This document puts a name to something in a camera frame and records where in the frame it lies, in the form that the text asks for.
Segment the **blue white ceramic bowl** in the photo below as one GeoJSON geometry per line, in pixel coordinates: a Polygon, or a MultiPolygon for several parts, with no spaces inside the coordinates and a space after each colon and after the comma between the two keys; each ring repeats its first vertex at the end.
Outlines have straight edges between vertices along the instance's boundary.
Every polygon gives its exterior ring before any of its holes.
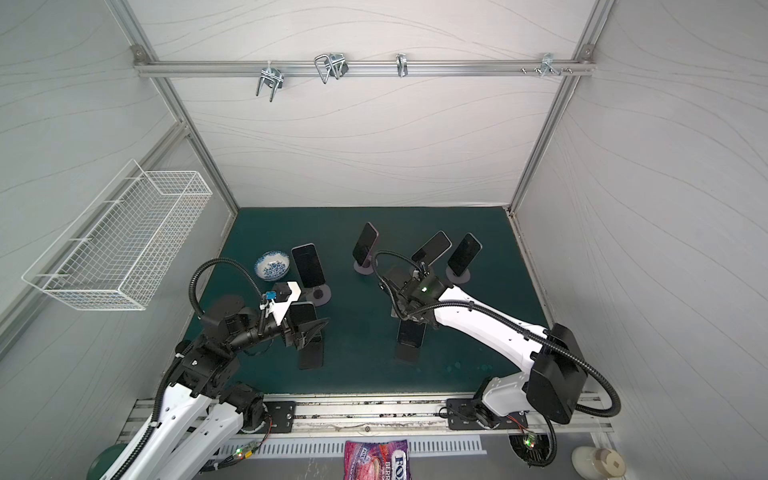
{"type": "Polygon", "coordinates": [[[275,282],[290,271],[290,257],[283,251],[263,253],[254,264],[256,276],[266,282],[275,282]]]}

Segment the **purple round stand centre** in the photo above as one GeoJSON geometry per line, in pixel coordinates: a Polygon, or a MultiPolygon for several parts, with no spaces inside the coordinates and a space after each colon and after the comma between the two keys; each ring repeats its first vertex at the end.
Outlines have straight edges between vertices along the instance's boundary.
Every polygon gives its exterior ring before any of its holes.
{"type": "Polygon", "coordinates": [[[353,262],[353,269],[360,275],[363,276],[369,276],[373,273],[373,265],[372,265],[372,259],[367,258],[362,263],[358,263],[357,261],[353,262]]]}

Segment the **dark phone far right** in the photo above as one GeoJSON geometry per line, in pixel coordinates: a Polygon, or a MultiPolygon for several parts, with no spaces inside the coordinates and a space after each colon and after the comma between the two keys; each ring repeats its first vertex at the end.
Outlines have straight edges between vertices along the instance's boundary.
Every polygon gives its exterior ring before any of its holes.
{"type": "Polygon", "coordinates": [[[465,269],[469,269],[469,266],[481,250],[482,244],[476,236],[472,233],[466,233],[456,250],[449,257],[447,266],[450,266],[457,275],[460,275],[465,269]]]}

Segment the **green lid container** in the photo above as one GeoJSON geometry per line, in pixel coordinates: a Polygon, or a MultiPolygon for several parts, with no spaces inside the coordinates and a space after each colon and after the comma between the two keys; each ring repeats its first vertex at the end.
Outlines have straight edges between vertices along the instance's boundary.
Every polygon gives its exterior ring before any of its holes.
{"type": "Polygon", "coordinates": [[[88,468],[86,479],[100,480],[120,457],[125,448],[126,444],[115,444],[102,451],[88,468]]]}

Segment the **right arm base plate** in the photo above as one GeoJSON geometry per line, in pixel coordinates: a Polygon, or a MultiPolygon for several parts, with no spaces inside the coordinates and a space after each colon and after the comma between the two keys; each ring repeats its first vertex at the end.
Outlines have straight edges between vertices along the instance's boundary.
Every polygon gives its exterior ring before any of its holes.
{"type": "Polygon", "coordinates": [[[489,409],[469,398],[449,398],[438,410],[438,416],[445,420],[451,431],[513,430],[527,431],[525,414],[497,416],[489,409]]]}

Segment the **purple round stand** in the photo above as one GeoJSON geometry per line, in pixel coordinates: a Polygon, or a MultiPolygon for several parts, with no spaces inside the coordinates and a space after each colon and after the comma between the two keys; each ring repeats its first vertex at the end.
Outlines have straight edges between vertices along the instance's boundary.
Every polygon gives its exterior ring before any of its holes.
{"type": "Polygon", "coordinates": [[[450,266],[446,267],[445,275],[449,282],[454,285],[466,284],[471,279],[471,272],[469,269],[465,269],[460,275],[457,275],[450,266]]]}
{"type": "Polygon", "coordinates": [[[331,289],[327,284],[304,290],[305,300],[316,307],[326,305],[331,300],[331,289]]]}
{"type": "Polygon", "coordinates": [[[353,269],[360,275],[363,276],[369,276],[373,273],[373,265],[372,265],[372,259],[367,258],[362,263],[358,263],[357,261],[353,262],[353,269]]]}

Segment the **purple round stand left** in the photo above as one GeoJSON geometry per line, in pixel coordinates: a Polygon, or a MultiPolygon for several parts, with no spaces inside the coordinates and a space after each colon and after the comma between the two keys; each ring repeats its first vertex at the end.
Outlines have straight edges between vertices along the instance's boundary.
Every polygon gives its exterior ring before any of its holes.
{"type": "Polygon", "coordinates": [[[304,290],[305,300],[316,307],[326,305],[331,300],[331,289],[327,284],[304,290]]]}

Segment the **pink candy bag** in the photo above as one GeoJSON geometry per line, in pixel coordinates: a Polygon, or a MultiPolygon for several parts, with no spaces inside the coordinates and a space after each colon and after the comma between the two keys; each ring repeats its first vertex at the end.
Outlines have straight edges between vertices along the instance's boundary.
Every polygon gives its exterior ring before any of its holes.
{"type": "Polygon", "coordinates": [[[409,480],[410,467],[407,440],[345,442],[344,480],[409,480]]]}

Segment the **purple case phone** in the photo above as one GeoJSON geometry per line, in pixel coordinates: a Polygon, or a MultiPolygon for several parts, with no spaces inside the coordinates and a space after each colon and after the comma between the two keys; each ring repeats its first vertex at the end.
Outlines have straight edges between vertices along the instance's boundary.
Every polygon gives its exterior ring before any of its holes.
{"type": "Polygon", "coordinates": [[[291,250],[291,254],[304,288],[312,289],[320,287],[326,283],[326,278],[314,243],[296,246],[291,250]]]}
{"type": "Polygon", "coordinates": [[[362,263],[370,258],[373,248],[379,239],[379,232],[371,222],[366,222],[354,247],[352,256],[355,261],[362,263]]]}

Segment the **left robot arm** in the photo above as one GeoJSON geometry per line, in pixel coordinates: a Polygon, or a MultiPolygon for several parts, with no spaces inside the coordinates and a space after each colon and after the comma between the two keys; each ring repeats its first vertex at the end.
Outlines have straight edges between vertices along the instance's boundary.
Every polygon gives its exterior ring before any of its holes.
{"type": "Polygon", "coordinates": [[[263,445],[253,441],[221,460],[215,459],[239,432],[270,431],[273,413],[254,387],[234,382],[240,354],[281,339],[285,346],[308,353],[329,321],[302,301],[295,282],[278,282],[256,293],[249,307],[237,295],[226,295],[203,309],[197,296],[201,275],[216,265],[229,265],[243,276],[248,270],[228,258],[204,262],[193,273],[188,298],[202,324],[192,341],[180,342],[154,396],[149,418],[103,473],[105,479],[193,479],[202,473],[235,466],[263,445]]]}

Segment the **black folding stand right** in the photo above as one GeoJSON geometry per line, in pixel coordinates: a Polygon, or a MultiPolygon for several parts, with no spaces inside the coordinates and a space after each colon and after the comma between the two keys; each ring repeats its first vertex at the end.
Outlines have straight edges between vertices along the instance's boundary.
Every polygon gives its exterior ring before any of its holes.
{"type": "Polygon", "coordinates": [[[421,347],[421,342],[398,340],[394,351],[394,358],[399,362],[417,364],[420,359],[421,347]]]}

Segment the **purple round stand right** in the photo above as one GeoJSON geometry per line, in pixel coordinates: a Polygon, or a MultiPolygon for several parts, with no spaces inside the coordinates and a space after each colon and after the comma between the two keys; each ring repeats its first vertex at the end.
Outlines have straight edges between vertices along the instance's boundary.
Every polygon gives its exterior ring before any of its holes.
{"type": "Polygon", "coordinates": [[[445,275],[449,282],[454,285],[466,284],[471,279],[471,272],[469,269],[465,269],[460,275],[457,275],[450,266],[446,267],[445,275]]]}

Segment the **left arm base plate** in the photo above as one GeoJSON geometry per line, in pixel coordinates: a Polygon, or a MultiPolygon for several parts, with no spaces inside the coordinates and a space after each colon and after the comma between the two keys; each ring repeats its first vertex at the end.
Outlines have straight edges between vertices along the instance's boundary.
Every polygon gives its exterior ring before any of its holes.
{"type": "Polygon", "coordinates": [[[296,403],[293,401],[258,402],[243,414],[241,434],[291,433],[295,419],[296,403]]]}

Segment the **aluminium top crossbar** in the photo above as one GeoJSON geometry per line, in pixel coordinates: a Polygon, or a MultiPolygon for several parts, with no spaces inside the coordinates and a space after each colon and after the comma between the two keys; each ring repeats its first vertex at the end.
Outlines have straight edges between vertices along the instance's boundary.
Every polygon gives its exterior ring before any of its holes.
{"type": "Polygon", "coordinates": [[[134,69],[145,78],[258,78],[266,73],[292,78],[581,77],[596,71],[591,60],[415,60],[397,54],[385,60],[350,60],[321,54],[297,61],[161,61],[140,45],[130,47],[134,69]]]}

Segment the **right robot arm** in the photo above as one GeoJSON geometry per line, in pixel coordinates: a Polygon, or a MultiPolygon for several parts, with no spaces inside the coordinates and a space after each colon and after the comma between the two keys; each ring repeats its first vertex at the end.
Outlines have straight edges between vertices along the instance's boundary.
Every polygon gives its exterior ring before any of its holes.
{"type": "Polygon", "coordinates": [[[393,267],[375,275],[402,324],[448,327],[496,351],[518,373],[486,379],[472,399],[470,420],[493,430],[514,413],[542,416],[543,435],[522,428],[511,446],[530,467],[549,466],[558,453],[554,426],[568,424],[574,413],[599,418],[617,416],[620,396],[610,381],[583,356],[573,332],[555,323],[535,325],[505,314],[441,279],[424,263],[393,267]]]}

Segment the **silver phone on grey stand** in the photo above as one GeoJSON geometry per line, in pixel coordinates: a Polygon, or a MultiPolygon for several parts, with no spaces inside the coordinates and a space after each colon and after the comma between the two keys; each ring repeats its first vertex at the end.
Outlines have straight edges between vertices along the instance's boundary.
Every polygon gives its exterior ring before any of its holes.
{"type": "Polygon", "coordinates": [[[443,230],[439,230],[411,255],[411,260],[416,264],[431,266],[449,251],[452,245],[453,243],[448,235],[443,230]]]}

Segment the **white tape roll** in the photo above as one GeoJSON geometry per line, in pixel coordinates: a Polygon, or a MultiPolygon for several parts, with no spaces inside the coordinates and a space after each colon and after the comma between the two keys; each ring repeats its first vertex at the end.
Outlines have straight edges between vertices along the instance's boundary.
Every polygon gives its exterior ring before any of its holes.
{"type": "Polygon", "coordinates": [[[622,479],[627,466],[616,450],[579,446],[572,451],[571,462],[577,474],[586,480],[622,479]]]}

